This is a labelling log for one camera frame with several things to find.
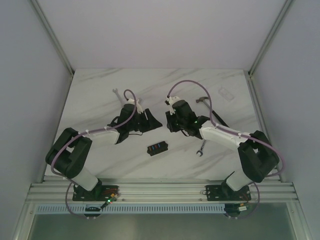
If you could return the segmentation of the black fuse box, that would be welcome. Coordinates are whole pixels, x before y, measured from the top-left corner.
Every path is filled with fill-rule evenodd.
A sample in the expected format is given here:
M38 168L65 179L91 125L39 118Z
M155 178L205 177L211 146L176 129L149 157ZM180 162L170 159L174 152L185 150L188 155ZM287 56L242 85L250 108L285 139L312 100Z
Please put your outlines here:
M161 141L147 147L147 153L152 157L168 150L168 144Z

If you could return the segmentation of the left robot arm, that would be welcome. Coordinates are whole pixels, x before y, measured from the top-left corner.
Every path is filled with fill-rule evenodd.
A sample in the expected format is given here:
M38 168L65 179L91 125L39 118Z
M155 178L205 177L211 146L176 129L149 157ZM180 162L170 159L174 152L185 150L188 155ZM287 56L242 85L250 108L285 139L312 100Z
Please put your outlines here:
M146 133L162 127L146 108L139 103L123 105L119 116L107 126L82 133L68 127L64 129L45 157L52 173L67 178L71 183L84 189L84 195L90 201L97 201L102 196L100 180L85 167L85 162L92 146L93 137L102 137L108 145L117 145L126 140L131 132Z

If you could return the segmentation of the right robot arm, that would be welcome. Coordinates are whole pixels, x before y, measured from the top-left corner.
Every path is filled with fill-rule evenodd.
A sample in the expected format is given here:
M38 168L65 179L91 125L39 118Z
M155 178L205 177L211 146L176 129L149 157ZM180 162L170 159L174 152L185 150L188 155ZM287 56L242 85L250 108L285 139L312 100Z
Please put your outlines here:
M196 116L190 105L177 96L168 97L165 103L169 107L165 115L170 132L183 132L238 153L241 168L227 176L218 188L226 200L234 199L248 184L262 182L280 162L263 132L235 132L227 126L212 122L209 117Z

